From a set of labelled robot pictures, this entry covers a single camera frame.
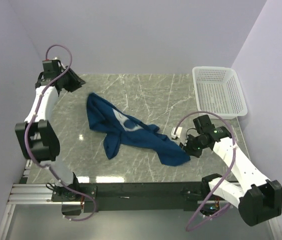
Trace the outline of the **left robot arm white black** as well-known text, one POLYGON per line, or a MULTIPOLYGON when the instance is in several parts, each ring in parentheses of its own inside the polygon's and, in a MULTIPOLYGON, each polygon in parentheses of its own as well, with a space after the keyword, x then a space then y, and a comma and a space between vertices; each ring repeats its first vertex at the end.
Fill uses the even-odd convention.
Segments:
POLYGON ((60 141, 53 130, 50 118, 62 90, 74 92, 85 84, 69 66, 58 58, 42 62, 43 71, 35 83, 35 99, 28 116, 15 125, 15 134, 23 156, 39 168, 48 170, 54 184, 46 187, 69 201, 77 200, 81 188, 75 173, 59 159, 60 141))

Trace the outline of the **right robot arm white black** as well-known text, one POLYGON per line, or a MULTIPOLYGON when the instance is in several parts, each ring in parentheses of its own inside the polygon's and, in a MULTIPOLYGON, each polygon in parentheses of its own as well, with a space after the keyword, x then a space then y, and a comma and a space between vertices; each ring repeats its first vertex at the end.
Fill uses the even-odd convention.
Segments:
POLYGON ((199 213, 206 202, 216 197, 228 202, 203 212, 209 219, 220 216, 230 206, 238 209, 243 221, 250 227, 276 218, 282 214, 282 185, 270 180, 249 160, 237 145, 231 126, 212 124, 211 113, 201 111, 193 120, 197 136, 187 134, 178 124, 171 131, 173 139, 180 140, 180 147, 190 156, 200 157, 204 149, 211 149, 228 167, 224 175, 217 173, 201 180, 200 193, 203 202, 195 213, 199 213))

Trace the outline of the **white perforated plastic basket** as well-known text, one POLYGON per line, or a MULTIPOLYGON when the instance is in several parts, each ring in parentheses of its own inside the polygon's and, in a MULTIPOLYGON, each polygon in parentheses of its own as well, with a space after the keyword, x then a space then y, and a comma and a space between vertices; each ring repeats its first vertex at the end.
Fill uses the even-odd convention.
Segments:
POLYGON ((197 109, 225 120, 244 117, 247 104, 237 72, 229 67, 196 66, 192 78, 197 109))

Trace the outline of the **blue t-shirt with print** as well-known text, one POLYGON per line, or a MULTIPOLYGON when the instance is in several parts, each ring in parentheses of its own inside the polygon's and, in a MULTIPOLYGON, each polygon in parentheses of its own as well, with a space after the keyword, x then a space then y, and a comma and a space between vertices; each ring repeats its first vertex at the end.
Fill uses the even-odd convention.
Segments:
POLYGON ((153 150, 166 166, 176 167, 191 160, 167 135, 159 133, 157 125, 122 113, 94 92, 87 97, 86 112, 89 129, 106 134, 103 146, 109 160, 117 156, 121 145, 153 150))

